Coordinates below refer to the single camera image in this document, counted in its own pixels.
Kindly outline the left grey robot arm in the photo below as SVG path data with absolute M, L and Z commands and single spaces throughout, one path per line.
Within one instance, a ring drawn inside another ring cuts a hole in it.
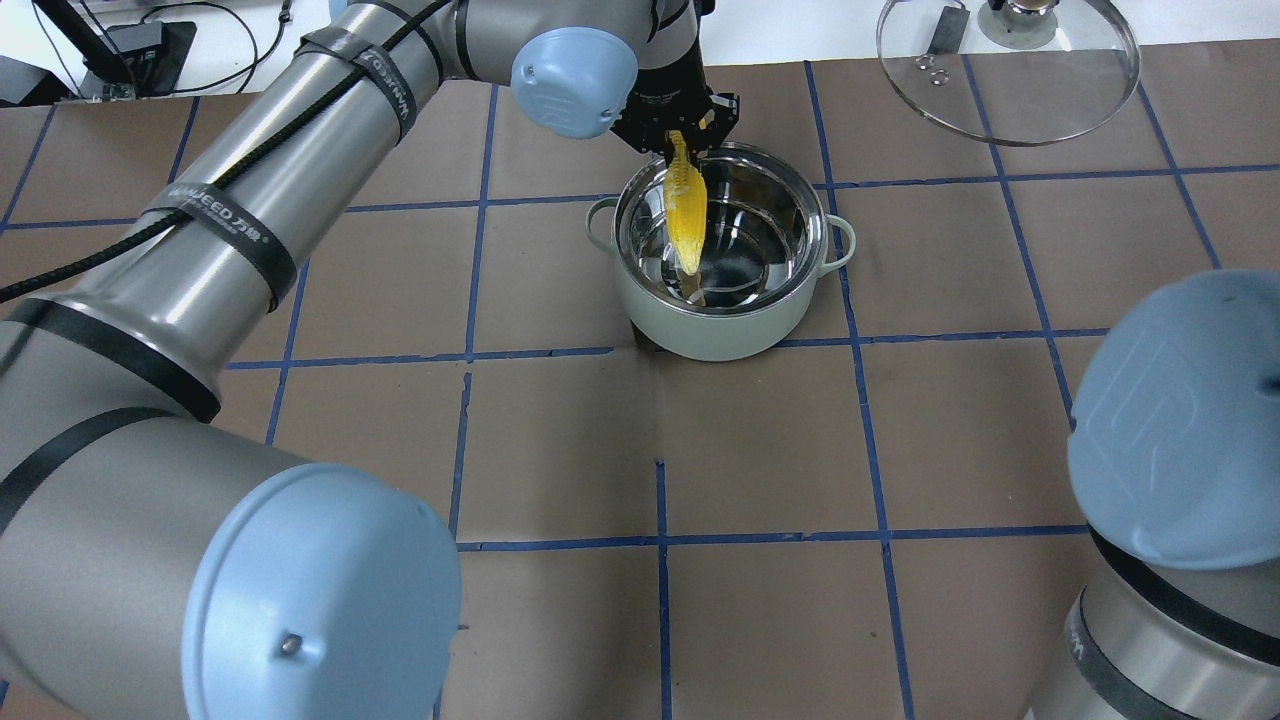
M 566 138 L 722 141 L 713 1 L 334 1 L 111 246 L 3 290 L 3 688 L 87 719 L 430 719 L 430 503 L 220 428 L 320 243 L 457 79 Z

